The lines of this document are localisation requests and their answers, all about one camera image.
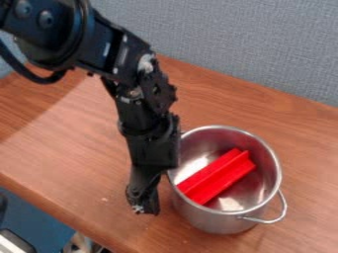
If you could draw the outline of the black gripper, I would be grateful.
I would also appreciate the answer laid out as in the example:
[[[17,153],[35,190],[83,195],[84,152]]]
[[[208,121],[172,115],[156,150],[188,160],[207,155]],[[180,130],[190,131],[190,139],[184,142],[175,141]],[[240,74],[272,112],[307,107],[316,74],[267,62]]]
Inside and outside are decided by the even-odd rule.
[[[127,202],[135,214],[160,213],[157,185],[161,172],[179,163],[179,116],[167,113],[147,126],[144,119],[121,115],[119,130],[123,134],[132,162],[125,189]]]

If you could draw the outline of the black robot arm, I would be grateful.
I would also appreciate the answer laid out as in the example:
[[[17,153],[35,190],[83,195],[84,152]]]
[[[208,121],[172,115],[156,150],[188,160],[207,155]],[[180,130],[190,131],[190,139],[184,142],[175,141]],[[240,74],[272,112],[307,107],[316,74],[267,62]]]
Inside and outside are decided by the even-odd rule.
[[[136,213],[157,214],[161,174],[179,162],[179,116],[169,111],[176,88],[151,46],[95,10],[89,0],[0,0],[0,30],[16,39],[28,61],[52,74],[39,76],[0,40],[0,57],[40,85],[73,68],[100,77],[117,111],[131,176],[125,189]]]

